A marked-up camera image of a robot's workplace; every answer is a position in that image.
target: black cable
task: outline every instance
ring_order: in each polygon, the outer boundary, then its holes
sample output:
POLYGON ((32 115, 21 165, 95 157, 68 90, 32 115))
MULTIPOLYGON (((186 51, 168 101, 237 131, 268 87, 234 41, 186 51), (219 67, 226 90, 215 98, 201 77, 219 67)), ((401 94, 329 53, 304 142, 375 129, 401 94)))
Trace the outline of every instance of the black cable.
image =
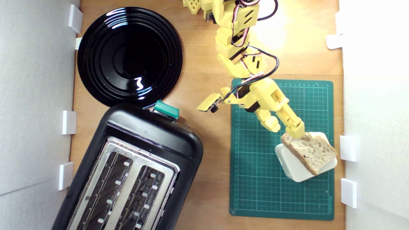
POLYGON ((273 15, 276 14, 276 12, 277 12, 277 10, 278 10, 278 8, 279 8, 279 2, 278 2, 278 0, 274 0, 274 3, 276 4, 276 6, 274 7, 273 12, 272 12, 270 15, 268 15, 268 16, 265 16, 265 17, 262 17, 262 18, 258 18, 257 21, 263 21, 263 20, 269 19, 269 18, 271 18, 273 15))
POLYGON ((266 78, 266 77, 272 75, 272 74, 278 69, 278 67, 279 67, 279 65, 280 65, 280 62, 279 62, 279 58, 278 58, 277 56, 272 55, 272 54, 269 54, 269 53, 267 53, 267 52, 265 52, 265 51, 263 51, 263 50, 261 50, 261 49, 259 49, 259 48, 256 48, 256 47, 254 47, 254 46, 250 46, 250 45, 249 45, 249 47, 254 48, 254 49, 260 51, 260 53, 263 53, 263 54, 265 54, 265 55, 267 55, 267 56, 269 56, 269 57, 274 58, 274 59, 276 60, 276 66, 275 66, 270 72, 268 72, 267 74, 265 74, 265 75, 263 75, 263 76, 261 76, 261 77, 254 78, 254 79, 251 80, 251 81, 248 81, 248 82, 245 82, 245 83, 242 83, 242 84, 239 84, 239 85, 234 86, 234 87, 231 88, 231 90, 226 94, 226 96, 225 96, 221 101, 219 101, 219 103, 225 101, 225 100, 233 93, 234 90, 236 90, 236 89, 238 89, 238 88, 240 88, 240 87, 249 85, 249 84, 251 84, 251 83, 253 83, 253 82, 260 81, 261 79, 264 79, 264 78, 266 78))

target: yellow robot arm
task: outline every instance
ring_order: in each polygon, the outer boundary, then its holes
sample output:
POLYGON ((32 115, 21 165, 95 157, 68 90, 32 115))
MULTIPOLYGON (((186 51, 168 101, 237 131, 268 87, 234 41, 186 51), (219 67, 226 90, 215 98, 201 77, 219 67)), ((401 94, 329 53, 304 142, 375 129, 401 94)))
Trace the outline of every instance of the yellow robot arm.
POLYGON ((276 67, 264 74, 262 70, 266 68, 266 64, 261 55, 267 53, 249 46, 250 27, 258 20, 258 2, 259 0, 183 0, 184 6, 189 7, 193 14, 197 13, 200 6, 204 19, 213 20, 220 26, 216 32, 217 59, 230 77, 243 79, 242 87, 221 88, 221 93, 210 94, 197 109, 214 113, 219 104, 238 104, 248 112, 255 113, 267 130, 278 132, 280 125, 278 119, 271 115, 272 111, 286 126, 287 133, 300 138, 304 134, 303 121, 290 108, 289 99, 278 85, 268 78, 278 67, 278 59, 274 56, 277 60, 276 67))

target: white clip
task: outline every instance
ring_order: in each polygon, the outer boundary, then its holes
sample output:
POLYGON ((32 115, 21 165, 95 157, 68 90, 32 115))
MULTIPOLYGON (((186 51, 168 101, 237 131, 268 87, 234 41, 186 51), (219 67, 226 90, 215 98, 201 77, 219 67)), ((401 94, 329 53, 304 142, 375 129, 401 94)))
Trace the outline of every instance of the white clip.
POLYGON ((341 159, 357 161, 356 138, 353 136, 339 136, 339 148, 341 159))
POLYGON ((76 134, 76 112, 63 111, 63 135, 76 134))
POLYGON ((70 17, 68 19, 68 26, 77 34, 81 33, 82 28, 82 12, 74 5, 70 5, 70 17))
POLYGON ((342 35, 340 34, 329 34, 326 36, 325 41, 330 50, 341 48, 343 46, 342 35))
POLYGON ((70 186, 72 182, 72 174, 74 172, 74 163, 68 162, 60 165, 60 174, 58 180, 58 190, 63 190, 70 186))
POLYGON ((75 50, 79 49, 79 44, 81 43, 81 41, 82 41, 82 37, 75 39, 75 50))
POLYGON ((333 50, 341 48, 344 45, 342 34, 345 32, 346 28, 345 21, 344 14, 341 11, 338 11, 335 14, 335 28, 337 34, 329 34, 325 38, 328 49, 333 50))
POLYGON ((357 183, 345 178, 341 178, 341 202, 357 208, 357 183))

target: cutting mat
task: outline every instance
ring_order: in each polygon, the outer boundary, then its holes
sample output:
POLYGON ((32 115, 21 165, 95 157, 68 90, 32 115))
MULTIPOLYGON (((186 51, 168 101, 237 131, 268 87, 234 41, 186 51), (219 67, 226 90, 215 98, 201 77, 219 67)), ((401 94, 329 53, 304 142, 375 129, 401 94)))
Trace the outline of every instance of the cutting mat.
MULTIPOLYGON (((306 131, 323 132, 334 145, 331 81, 275 80, 306 131)), ((240 80, 233 80, 235 86, 240 80)), ((334 219, 334 170, 297 183, 274 152, 285 127, 269 132, 253 113, 231 107, 230 214, 286 219, 334 219)))

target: wooden surface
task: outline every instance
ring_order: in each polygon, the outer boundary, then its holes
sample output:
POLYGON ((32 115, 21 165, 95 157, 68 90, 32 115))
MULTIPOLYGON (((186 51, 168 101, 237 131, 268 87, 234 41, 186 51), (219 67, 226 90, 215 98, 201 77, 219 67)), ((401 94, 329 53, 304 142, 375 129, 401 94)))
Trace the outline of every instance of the wooden surface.
MULTIPOLYGON (((339 135, 343 133, 342 54, 340 50, 328 50, 325 45, 325 36, 335 33, 334 14, 338 11, 338 1, 279 2, 279 10, 273 18, 252 28, 251 44, 279 57, 280 67, 274 78, 334 82, 335 147, 339 150, 339 135)), ((267 15, 272 8, 272 4, 263 5, 260 16, 267 15)), ((81 0, 84 13, 82 33, 100 15, 124 6, 145 7, 160 13, 174 25, 182 40, 182 74, 164 102, 180 109, 185 123, 201 137, 204 155, 176 229, 345 229, 345 206, 340 200, 344 163, 340 160, 335 169, 334 221, 265 219, 229 214, 230 107, 222 105, 214 114, 196 110, 208 94, 218 92, 220 87, 231 83, 216 60, 214 39, 217 25, 205 23, 201 11, 198 15, 191 15, 187 8, 183 8, 181 0, 81 0)), ((75 171, 106 110, 106 106, 86 91, 76 70, 74 111, 77 112, 78 127, 71 147, 75 171)))

